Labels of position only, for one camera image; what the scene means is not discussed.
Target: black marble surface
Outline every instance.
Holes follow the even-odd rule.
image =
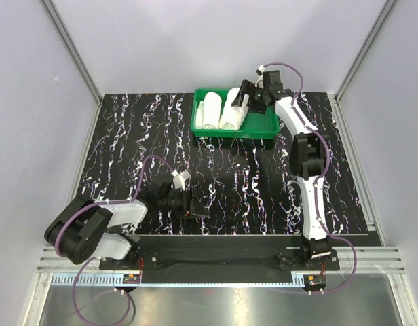
[[[329,134],[331,164],[324,182],[328,228],[367,233],[358,194],[325,93],[304,93],[299,106]],[[175,220],[168,212],[125,225],[138,234],[296,234],[301,229],[301,195],[288,168],[292,137],[280,122],[274,141],[197,139],[190,131],[192,94],[105,95],[79,185],[97,199],[134,193],[142,160],[150,153],[177,171],[190,170],[193,194],[210,217]],[[145,181],[166,174],[152,160]]]

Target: aluminum frame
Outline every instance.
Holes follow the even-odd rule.
[[[41,315],[45,308],[46,298],[52,281],[52,273],[41,273],[34,294],[31,298],[28,311],[25,316],[24,326],[39,326]]]
[[[287,249],[299,249],[298,247],[288,247]],[[340,270],[327,271],[327,274],[346,274],[350,273],[354,265],[354,255],[349,247],[333,247],[339,257]],[[357,273],[360,274],[404,274],[404,266],[400,260],[399,252],[396,247],[356,247],[358,258]],[[98,260],[94,260],[87,265],[84,273],[108,274],[109,270],[99,270]],[[76,274],[81,265],[74,265],[65,257],[55,254],[53,246],[46,246],[37,267],[37,273],[74,273]],[[138,274],[138,270],[127,271],[128,274]],[[293,274],[310,274],[310,270],[296,270]]]
[[[96,123],[98,121],[98,117],[99,117],[99,114],[100,114],[100,108],[101,107],[102,107],[102,101],[96,105],[96,110],[94,112],[92,121],[90,122],[90,127],[88,128],[87,137],[85,138],[84,146],[83,146],[82,152],[81,152],[81,157],[79,159],[77,172],[75,173],[75,177],[73,178],[72,188],[71,188],[71,191],[69,193],[69,197],[67,198],[68,203],[70,203],[72,201],[72,199],[75,197],[75,195],[78,191],[79,180],[81,180],[82,172],[84,170],[84,165],[86,163],[86,159],[87,159],[87,155],[88,155],[88,150],[90,149],[90,143],[92,142],[94,129],[96,128]]]
[[[69,32],[67,31],[67,28],[64,25],[64,22],[62,21],[60,14],[58,13],[58,10],[54,5],[54,2],[52,0],[40,0],[40,2],[45,8],[45,11],[47,12],[48,16],[51,18],[51,21],[54,24],[54,27],[57,30],[58,35],[60,36],[72,61],[75,63],[77,70],[81,74],[81,78],[86,84],[88,90],[90,91],[90,94],[93,96],[96,103],[99,104],[102,101],[103,94],[99,92],[99,89],[94,83],[92,76],[88,72],[86,65],[82,61],[82,58],[79,55],[79,52],[75,47],[75,44],[73,43],[71,36],[69,35]]]
[[[398,307],[400,318],[404,325],[418,325],[418,309],[413,293],[408,284],[406,274],[387,275]]]
[[[360,202],[366,218],[368,230],[376,230],[378,232],[381,244],[385,246],[385,237],[379,224],[379,219],[377,217],[378,214],[372,201],[366,177],[364,176],[360,161],[358,160],[357,151],[352,140],[351,132],[349,131],[349,127],[347,125],[345,114],[340,106],[340,103],[336,101],[334,95],[329,94],[328,99],[330,100],[332,112],[336,120],[337,128],[343,143],[343,148],[347,156],[347,161],[349,162],[352,177],[354,178],[358,196],[360,197]]]
[[[383,8],[379,12],[379,15],[375,22],[372,25],[372,28],[369,31],[369,34],[367,35],[366,39],[363,42],[362,47],[360,48],[360,51],[357,54],[357,57],[354,59],[354,62],[352,63],[352,66],[349,68],[349,71],[347,72],[347,75],[345,76],[345,79],[342,81],[342,84],[340,85],[340,88],[337,90],[335,97],[338,101],[340,101],[345,94],[347,88],[351,84],[352,79],[356,75],[358,69],[360,68],[360,65],[362,64],[364,58],[366,57],[367,53],[369,52],[371,46],[375,42],[379,32],[384,27],[385,22],[390,17],[390,14],[392,13],[395,4],[398,2],[398,0],[387,0],[384,3]]]

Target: gray wall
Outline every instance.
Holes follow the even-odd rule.
[[[273,61],[300,69],[306,90],[336,92],[384,2],[54,0],[104,93],[238,86]]]
[[[399,1],[342,106],[418,304],[418,0]]]
[[[0,325],[21,325],[94,108],[40,1],[0,1]]]

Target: white towel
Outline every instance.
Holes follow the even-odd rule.
[[[203,129],[217,129],[221,114],[221,97],[209,92],[203,102]]]
[[[231,104],[239,92],[239,87],[232,88],[224,105],[223,114],[218,124],[219,129],[239,130],[242,122],[248,113],[248,95],[244,95],[244,102],[241,107],[232,107]]]
[[[197,111],[195,112],[195,129],[203,128],[203,101],[200,101]]]

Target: green plastic tray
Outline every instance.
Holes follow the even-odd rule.
[[[200,101],[204,100],[207,93],[217,93],[223,100],[222,107],[227,100],[229,90],[199,89],[194,93],[193,114],[191,118],[191,130],[197,137],[219,137],[219,138],[248,138],[248,139],[274,139],[280,131],[280,122],[276,113],[270,109],[265,114],[249,113],[239,130],[217,130],[217,129],[196,129],[195,112]]]

